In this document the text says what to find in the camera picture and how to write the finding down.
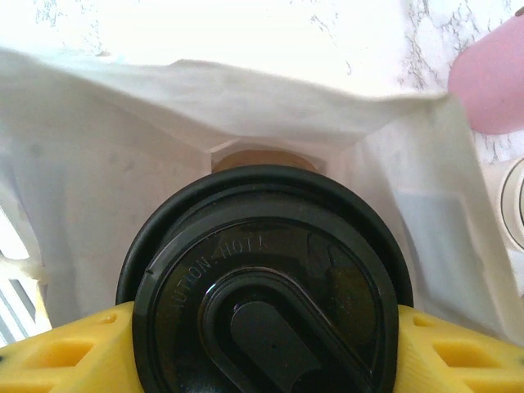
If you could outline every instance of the black plastic cup lid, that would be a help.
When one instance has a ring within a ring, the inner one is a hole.
[[[167,201],[135,239],[117,300],[135,300],[145,392],[383,392],[411,296],[398,246],[355,194],[257,166]]]

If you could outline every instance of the white paper bag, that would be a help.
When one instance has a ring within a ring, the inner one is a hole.
[[[3,51],[0,136],[0,206],[28,249],[20,267],[44,267],[54,326],[111,307],[149,215],[255,146],[307,157],[375,209],[418,308],[524,344],[522,299],[451,97],[365,98],[212,63]]]

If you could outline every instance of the pink cup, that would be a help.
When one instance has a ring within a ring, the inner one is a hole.
[[[461,53],[448,89],[462,101],[472,129],[511,133],[524,129],[524,7]]]

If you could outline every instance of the white marble countertop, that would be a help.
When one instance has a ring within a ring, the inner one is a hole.
[[[444,91],[454,58],[522,5],[517,0],[0,0],[0,9],[11,10],[0,12],[0,38],[159,64],[202,55],[227,60],[227,53],[233,64],[250,58],[247,65],[266,62],[271,70],[286,64],[291,73],[309,67],[383,93]],[[524,131],[475,134],[475,139],[486,162],[524,154]]]

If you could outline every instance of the yellow 3d printed part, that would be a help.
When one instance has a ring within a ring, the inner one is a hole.
[[[143,392],[132,312],[118,305],[0,349],[0,393]],[[401,306],[395,393],[524,393],[524,348]]]

